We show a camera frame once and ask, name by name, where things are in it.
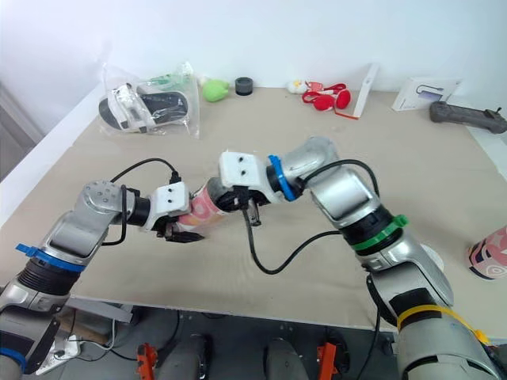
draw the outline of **green ring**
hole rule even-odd
[[[380,243],[382,240],[395,232],[398,228],[406,226],[408,223],[409,219],[405,215],[397,215],[393,218],[392,222],[389,223],[386,228],[380,231],[377,235],[370,237],[368,240],[362,241],[361,243],[351,245],[351,247],[355,251],[362,251],[363,249],[370,248],[373,245]]]

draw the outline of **gray remote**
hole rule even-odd
[[[499,134],[507,131],[507,121],[501,117],[499,111],[458,107],[444,101],[436,101],[429,106],[429,118],[435,123],[448,121],[451,123],[468,124],[472,127],[487,129],[491,133]]]

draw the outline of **white box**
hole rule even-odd
[[[458,78],[408,78],[391,108],[395,111],[429,108],[434,101],[447,101],[460,83]]]

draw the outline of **white wall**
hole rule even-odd
[[[45,131],[99,82],[104,61],[152,75],[187,59],[260,86],[357,86],[376,61],[376,89],[459,76],[476,106],[507,108],[505,16],[505,0],[2,0],[0,81]]]

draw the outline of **yellow strap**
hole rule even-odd
[[[472,331],[474,333],[475,337],[479,341],[481,341],[484,344],[488,344],[490,342],[490,340],[488,339],[488,337],[486,336],[486,334],[484,332],[482,332],[481,330],[473,330],[473,328],[470,327],[470,325],[468,323],[466,323],[465,320],[462,319],[457,313],[455,313],[454,311],[452,311],[448,307],[443,307],[443,306],[438,306],[438,305],[420,305],[420,306],[415,306],[412,309],[405,310],[398,317],[398,331],[401,329],[403,321],[405,321],[411,315],[421,313],[423,311],[439,311],[441,313],[450,315],[451,317],[453,317],[454,319],[459,321],[467,329]]]

